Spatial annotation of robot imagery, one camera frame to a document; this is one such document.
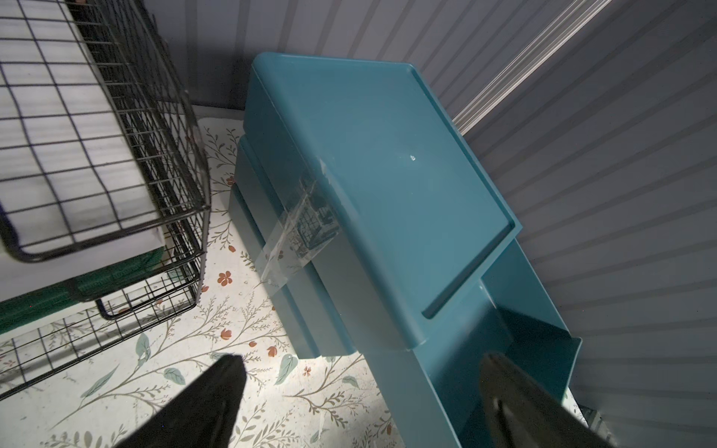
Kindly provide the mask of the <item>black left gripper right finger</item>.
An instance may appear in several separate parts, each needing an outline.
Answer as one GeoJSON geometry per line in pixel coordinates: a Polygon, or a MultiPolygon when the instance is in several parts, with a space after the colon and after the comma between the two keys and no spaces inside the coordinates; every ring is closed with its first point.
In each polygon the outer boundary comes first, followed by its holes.
{"type": "Polygon", "coordinates": [[[481,361],[485,421],[495,447],[608,447],[509,358],[481,361]]]}

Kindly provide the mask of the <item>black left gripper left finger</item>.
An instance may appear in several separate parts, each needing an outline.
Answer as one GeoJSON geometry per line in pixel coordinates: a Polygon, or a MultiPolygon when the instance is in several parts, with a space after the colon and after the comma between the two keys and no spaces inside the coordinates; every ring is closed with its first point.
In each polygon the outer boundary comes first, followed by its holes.
{"type": "Polygon", "coordinates": [[[227,447],[246,387],[238,355],[220,357],[121,447],[227,447]]]}

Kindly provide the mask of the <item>teal drawer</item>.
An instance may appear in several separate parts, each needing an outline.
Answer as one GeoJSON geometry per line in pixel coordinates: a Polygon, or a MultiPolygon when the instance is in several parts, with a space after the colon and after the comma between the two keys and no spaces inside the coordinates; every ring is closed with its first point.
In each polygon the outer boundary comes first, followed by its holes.
{"type": "Polygon", "coordinates": [[[503,354],[560,401],[581,345],[512,242],[425,343],[366,360],[406,446],[489,447],[483,356],[503,354]]]}

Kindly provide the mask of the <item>teal two-drawer cabinet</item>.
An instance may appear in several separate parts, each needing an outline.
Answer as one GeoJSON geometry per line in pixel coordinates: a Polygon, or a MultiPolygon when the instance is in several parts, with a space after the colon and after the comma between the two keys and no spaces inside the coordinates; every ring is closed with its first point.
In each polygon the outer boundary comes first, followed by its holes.
{"type": "Polygon", "coordinates": [[[235,194],[261,235],[308,170],[340,233],[283,287],[323,355],[410,350],[520,231],[408,63],[265,52],[250,68],[235,194]]]}

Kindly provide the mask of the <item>clear adhesive tape strip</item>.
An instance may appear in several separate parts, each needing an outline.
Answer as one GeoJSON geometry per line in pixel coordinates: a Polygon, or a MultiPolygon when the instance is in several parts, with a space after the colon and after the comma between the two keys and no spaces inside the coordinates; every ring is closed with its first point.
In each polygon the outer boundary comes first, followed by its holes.
{"type": "Polygon", "coordinates": [[[268,295],[283,289],[340,231],[338,219],[317,179],[308,170],[302,171],[255,261],[268,295]]]}

